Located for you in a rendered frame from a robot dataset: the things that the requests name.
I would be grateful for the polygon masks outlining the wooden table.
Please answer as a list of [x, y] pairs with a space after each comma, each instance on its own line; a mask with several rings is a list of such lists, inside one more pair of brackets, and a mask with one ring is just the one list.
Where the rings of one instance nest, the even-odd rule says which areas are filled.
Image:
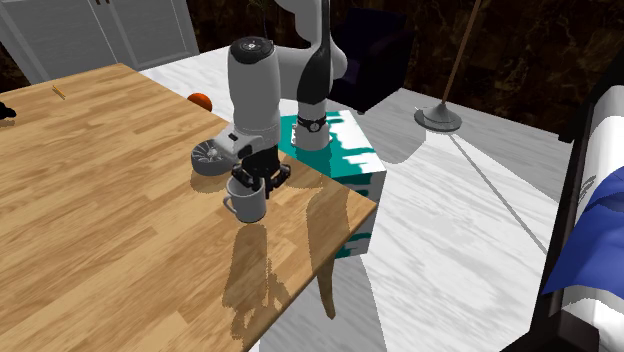
[[239, 222], [190, 163], [225, 121], [122, 64], [0, 100], [0, 352], [245, 352], [375, 207], [292, 160]]

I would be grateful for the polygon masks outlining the grey floor lamp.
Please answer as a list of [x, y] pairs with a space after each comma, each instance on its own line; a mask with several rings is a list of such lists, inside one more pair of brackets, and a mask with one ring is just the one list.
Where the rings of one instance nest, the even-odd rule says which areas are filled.
[[462, 125], [461, 117], [451, 111], [446, 103], [481, 3], [482, 0], [475, 0], [441, 101], [433, 107], [417, 109], [414, 113], [414, 120], [427, 130], [451, 133], [457, 131]]

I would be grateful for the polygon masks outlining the white cabinet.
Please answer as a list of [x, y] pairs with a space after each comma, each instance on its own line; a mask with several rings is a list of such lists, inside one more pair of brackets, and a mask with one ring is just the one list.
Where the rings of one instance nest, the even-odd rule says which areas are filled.
[[0, 42], [32, 84], [199, 53], [186, 0], [0, 0]]

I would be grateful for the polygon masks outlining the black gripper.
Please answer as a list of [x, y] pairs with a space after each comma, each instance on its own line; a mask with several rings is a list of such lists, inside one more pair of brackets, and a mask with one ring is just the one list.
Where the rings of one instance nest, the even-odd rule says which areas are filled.
[[232, 167], [231, 175], [244, 187], [252, 190], [255, 190], [254, 177], [265, 177], [265, 198], [269, 199], [271, 192], [291, 176], [291, 167], [287, 164], [280, 165], [278, 146], [274, 145], [243, 158], [242, 165], [235, 164]]

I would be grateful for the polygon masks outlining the orange ball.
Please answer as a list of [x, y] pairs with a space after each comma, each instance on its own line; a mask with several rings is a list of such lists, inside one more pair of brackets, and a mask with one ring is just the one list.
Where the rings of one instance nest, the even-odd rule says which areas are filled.
[[209, 112], [213, 109], [211, 99], [203, 93], [192, 93], [187, 97], [187, 99]]

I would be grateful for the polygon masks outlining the grey mug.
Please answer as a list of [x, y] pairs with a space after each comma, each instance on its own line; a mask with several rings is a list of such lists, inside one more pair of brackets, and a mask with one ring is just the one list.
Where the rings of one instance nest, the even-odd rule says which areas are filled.
[[254, 190], [230, 177], [226, 183], [223, 204], [241, 222], [254, 223], [261, 220], [267, 211], [264, 180], [261, 179], [260, 188]]

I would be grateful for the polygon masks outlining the bed with blue blanket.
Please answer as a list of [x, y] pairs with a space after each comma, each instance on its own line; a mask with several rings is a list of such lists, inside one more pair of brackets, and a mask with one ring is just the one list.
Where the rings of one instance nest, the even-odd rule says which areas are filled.
[[532, 321], [501, 352], [624, 352], [624, 48], [559, 138], [573, 148]]

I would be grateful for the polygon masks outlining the teal and white robot stand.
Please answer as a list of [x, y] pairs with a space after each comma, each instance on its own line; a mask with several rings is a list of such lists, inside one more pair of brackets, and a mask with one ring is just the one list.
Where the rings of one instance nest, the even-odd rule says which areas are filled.
[[326, 113], [331, 141], [320, 151], [305, 151], [292, 145], [296, 115], [281, 117], [279, 149], [320, 173], [349, 187], [371, 201], [380, 201], [387, 174], [365, 134], [349, 110]]

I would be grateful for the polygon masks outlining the grey ribbed round dish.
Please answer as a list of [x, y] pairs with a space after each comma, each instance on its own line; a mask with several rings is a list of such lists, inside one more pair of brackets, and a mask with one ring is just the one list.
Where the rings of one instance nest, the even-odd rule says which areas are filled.
[[218, 176], [230, 172], [235, 162], [221, 153], [214, 140], [197, 144], [191, 151], [193, 170], [202, 176]]

